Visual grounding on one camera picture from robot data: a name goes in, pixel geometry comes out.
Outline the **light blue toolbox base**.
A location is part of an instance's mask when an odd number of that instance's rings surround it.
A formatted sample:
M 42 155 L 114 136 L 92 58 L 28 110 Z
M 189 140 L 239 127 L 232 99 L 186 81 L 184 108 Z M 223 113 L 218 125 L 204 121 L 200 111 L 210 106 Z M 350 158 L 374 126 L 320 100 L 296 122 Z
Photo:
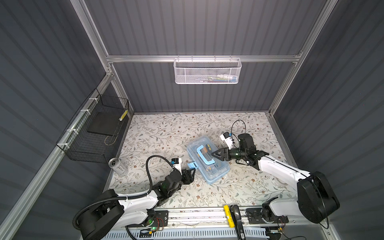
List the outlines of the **light blue toolbox base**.
M 213 184 L 222 177 L 224 177 L 230 170 L 228 162 L 222 162 L 214 158 L 214 163 L 207 165 L 199 156 L 196 159 L 191 157 L 194 161 L 188 163 L 190 169 L 197 169 L 200 171 L 208 184 Z

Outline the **yellow black screwdriver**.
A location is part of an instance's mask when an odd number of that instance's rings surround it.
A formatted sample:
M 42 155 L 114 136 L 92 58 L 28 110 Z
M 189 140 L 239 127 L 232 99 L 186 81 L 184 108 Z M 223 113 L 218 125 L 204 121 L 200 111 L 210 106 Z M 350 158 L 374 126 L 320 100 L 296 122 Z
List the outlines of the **yellow black screwdriver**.
M 211 152 L 212 152 L 212 147 L 211 147 L 209 144 L 206 144 L 206 145 L 203 147 L 203 152 L 204 152 L 204 153 L 211 153 Z

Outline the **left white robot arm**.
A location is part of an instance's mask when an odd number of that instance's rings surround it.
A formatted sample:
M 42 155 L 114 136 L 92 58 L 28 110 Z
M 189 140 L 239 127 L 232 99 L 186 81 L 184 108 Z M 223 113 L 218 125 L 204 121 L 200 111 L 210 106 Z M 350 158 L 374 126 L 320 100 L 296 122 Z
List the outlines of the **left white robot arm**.
M 160 158 L 172 168 L 163 181 L 154 184 L 149 178 L 149 189 L 137 195 L 107 190 L 75 214 L 73 227 L 81 232 L 84 240 L 100 240 L 115 228 L 150 226 L 156 217 L 155 208 L 164 205 L 182 186 L 195 180 L 196 169 L 182 169 L 180 158 Z

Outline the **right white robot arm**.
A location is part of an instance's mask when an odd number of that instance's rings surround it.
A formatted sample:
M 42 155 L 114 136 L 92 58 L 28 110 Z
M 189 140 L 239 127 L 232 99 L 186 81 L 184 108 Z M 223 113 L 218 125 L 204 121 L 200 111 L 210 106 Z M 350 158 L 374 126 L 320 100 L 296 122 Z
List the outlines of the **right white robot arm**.
M 213 157 L 223 162 L 243 160 L 247 166 L 272 175 L 297 192 L 296 197 L 273 197 L 263 203 L 261 215 L 266 223 L 274 223 L 283 216 L 299 216 L 319 224 L 340 208 L 340 202 L 323 173 L 300 170 L 257 150 L 250 134 L 238 136 L 238 147 L 229 133 L 224 133 L 221 139 L 227 146 L 212 152 Z

